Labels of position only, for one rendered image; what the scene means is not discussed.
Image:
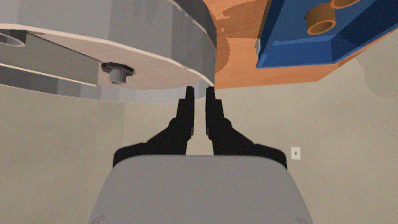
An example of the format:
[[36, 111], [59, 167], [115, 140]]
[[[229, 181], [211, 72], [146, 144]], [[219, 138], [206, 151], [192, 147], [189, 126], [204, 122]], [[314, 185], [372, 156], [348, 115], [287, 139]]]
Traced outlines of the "bronze bushing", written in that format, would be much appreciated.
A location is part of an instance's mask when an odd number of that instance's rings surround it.
[[360, 0], [329, 0], [330, 1], [330, 6], [334, 9], [340, 9], [340, 8], [345, 8], [348, 7]]
[[315, 6], [307, 13], [306, 24], [307, 33], [310, 35], [321, 34], [330, 30], [336, 24], [334, 8], [331, 8], [330, 3]]

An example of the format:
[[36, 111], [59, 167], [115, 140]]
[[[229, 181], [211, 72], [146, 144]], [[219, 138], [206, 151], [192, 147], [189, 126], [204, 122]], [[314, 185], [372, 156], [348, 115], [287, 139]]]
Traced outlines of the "blue crate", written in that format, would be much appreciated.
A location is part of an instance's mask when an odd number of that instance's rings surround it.
[[398, 0], [360, 0], [334, 9], [336, 25], [310, 35], [306, 15], [323, 3], [330, 1], [272, 0], [256, 46], [256, 69], [335, 64], [398, 28]]

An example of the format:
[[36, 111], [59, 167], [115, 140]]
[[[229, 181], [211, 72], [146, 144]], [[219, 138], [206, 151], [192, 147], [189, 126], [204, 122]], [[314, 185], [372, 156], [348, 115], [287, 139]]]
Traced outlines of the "grey metal cylinder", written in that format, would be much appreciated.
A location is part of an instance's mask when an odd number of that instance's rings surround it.
[[26, 35], [27, 30], [0, 29], [0, 43], [23, 47], [25, 46]]
[[126, 85], [126, 72], [118, 69], [111, 69], [109, 83], [115, 85]]

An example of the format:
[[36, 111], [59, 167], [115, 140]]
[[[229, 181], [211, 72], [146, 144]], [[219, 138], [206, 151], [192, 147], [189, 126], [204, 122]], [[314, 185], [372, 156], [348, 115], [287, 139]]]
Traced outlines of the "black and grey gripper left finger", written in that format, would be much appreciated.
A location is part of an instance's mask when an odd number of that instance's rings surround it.
[[187, 86], [185, 99], [179, 99], [176, 117], [170, 120], [168, 127], [146, 143], [118, 149], [114, 153], [113, 167], [137, 155], [186, 155], [187, 141], [194, 135], [194, 112], [194, 88]]

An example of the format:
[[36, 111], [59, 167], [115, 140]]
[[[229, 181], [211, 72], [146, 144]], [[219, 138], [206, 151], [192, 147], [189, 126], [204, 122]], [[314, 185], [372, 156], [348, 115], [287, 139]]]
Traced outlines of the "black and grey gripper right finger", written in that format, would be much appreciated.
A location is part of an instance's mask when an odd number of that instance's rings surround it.
[[214, 86], [206, 88], [206, 136], [212, 141], [214, 155], [261, 156], [281, 163], [287, 169], [286, 155], [279, 149], [254, 144], [232, 128], [224, 118], [221, 99], [215, 99]]

